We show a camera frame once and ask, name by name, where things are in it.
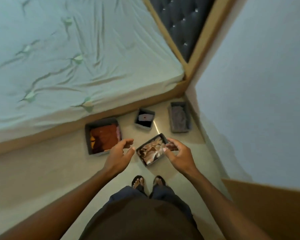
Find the black upholstered headboard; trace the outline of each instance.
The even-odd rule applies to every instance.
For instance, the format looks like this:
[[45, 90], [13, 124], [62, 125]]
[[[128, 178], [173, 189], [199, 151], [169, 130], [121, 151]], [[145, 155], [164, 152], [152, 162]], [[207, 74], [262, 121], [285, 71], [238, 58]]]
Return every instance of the black upholstered headboard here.
[[184, 60], [189, 62], [214, 0], [150, 0]]

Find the forearm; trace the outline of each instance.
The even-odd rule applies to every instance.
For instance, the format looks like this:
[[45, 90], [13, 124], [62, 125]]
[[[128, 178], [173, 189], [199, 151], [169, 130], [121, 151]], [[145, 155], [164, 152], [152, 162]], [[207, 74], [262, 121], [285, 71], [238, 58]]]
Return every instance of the forearm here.
[[0, 236], [0, 240], [60, 239], [95, 195], [114, 177], [103, 170]]
[[198, 170], [185, 173], [184, 176], [199, 192], [226, 239], [270, 240], [270, 237], [262, 229], [245, 217], [240, 210]]

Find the tiled floor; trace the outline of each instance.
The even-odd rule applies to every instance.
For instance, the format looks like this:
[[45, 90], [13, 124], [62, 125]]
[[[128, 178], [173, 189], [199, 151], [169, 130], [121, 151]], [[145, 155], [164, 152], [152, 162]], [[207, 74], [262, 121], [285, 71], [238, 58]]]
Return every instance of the tiled floor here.
[[[118, 118], [124, 138], [134, 138], [137, 148], [158, 133], [173, 137], [191, 148], [200, 171], [222, 192], [225, 188], [204, 140], [193, 123], [189, 133], [172, 134], [167, 107], [163, 102], [149, 107], [156, 112], [151, 131], [133, 124], [136, 112]], [[75, 188], [102, 168], [107, 155], [88, 155], [84, 130], [79, 130], [40, 144], [0, 156], [0, 233]], [[194, 187], [164, 157], [146, 168], [135, 154], [128, 168], [106, 185], [83, 211], [62, 239], [78, 239], [87, 222], [108, 198], [130, 185], [135, 175], [143, 175], [146, 192], [156, 175], [161, 175], [191, 208], [205, 239], [223, 239], [204, 202]]]

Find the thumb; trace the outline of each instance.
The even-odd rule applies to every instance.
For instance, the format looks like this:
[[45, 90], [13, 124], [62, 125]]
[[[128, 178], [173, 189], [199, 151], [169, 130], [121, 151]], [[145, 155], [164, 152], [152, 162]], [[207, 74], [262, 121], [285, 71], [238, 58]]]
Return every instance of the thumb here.
[[124, 155], [125, 158], [131, 160], [132, 156], [134, 155], [134, 153], [136, 152], [136, 148], [135, 147], [131, 147], [127, 153]]
[[164, 151], [164, 154], [169, 158], [170, 161], [173, 160], [173, 159], [176, 157], [176, 155], [173, 154], [173, 152], [170, 151], [169, 148], [166, 148], [166, 147], [165, 147], [165, 148], [163, 149], [163, 151]]

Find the small square box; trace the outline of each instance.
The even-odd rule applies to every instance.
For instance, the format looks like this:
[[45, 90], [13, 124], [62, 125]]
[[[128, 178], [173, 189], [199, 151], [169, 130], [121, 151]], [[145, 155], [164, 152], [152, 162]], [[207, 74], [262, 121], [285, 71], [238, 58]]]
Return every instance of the small square box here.
[[[153, 115], [152, 120], [151, 121], [140, 121], [139, 116], [144, 115], [144, 114]], [[138, 114], [136, 116], [134, 124], [139, 128], [146, 129], [146, 130], [150, 131], [152, 129], [153, 120], [155, 119], [155, 114], [156, 113], [154, 111], [144, 109], [144, 108], [140, 108], [138, 110]]]
[[91, 123], [88, 123], [88, 124], [85, 125], [84, 130], [85, 130], [85, 134], [86, 134], [86, 142], [87, 142], [87, 148], [88, 148], [89, 155], [94, 154], [94, 155], [100, 156], [100, 155], [103, 155], [103, 154], [106, 154], [106, 153], [110, 152], [110, 150], [106, 150], [106, 151], [103, 151], [103, 152], [100, 152], [100, 153], [93, 153], [92, 152], [91, 140], [90, 140], [90, 137], [91, 137], [90, 136], [90, 131], [94, 128], [98, 128], [98, 127], [106, 126], [106, 125], [113, 125], [113, 124], [115, 124], [118, 128], [117, 137], [118, 137], [118, 142], [119, 142], [119, 141], [122, 140], [122, 134], [121, 134], [119, 123], [118, 123], [118, 121], [115, 117], [96, 120], [94, 122], [91, 122]]
[[[176, 126], [177, 124], [177, 118], [174, 117], [174, 114], [172, 112], [173, 107], [182, 107], [184, 113], [185, 113], [185, 128], [180, 128]], [[171, 102], [169, 108], [169, 119], [170, 119], [170, 129], [172, 133], [184, 133], [191, 130], [191, 116], [188, 108], [188, 104], [186, 102]]]
[[143, 145], [141, 145], [140, 147], [138, 147], [137, 150], [136, 150], [136, 153], [137, 153], [138, 157], [140, 158], [140, 160], [142, 161], [142, 163], [143, 163], [146, 167], [148, 167], [148, 166], [154, 164], [156, 161], [159, 160], [159, 158], [161, 158], [161, 157], [164, 156], [164, 154], [160, 155], [160, 157], [158, 157], [157, 159], [155, 159], [152, 163], [150, 163], [150, 164], [148, 164], [148, 165], [147, 165], [146, 162], [139, 156], [139, 153], [138, 153], [138, 152], [139, 152], [145, 145], [147, 145], [147, 144], [149, 144], [150, 142], [154, 141], [157, 137], [161, 137], [164, 144], [169, 143], [168, 140], [166, 139], [166, 137], [164, 136], [164, 134], [163, 134], [163, 133], [160, 133], [159, 135], [156, 135], [155, 137], [153, 137], [152, 139], [148, 140], [146, 143], [144, 143]]

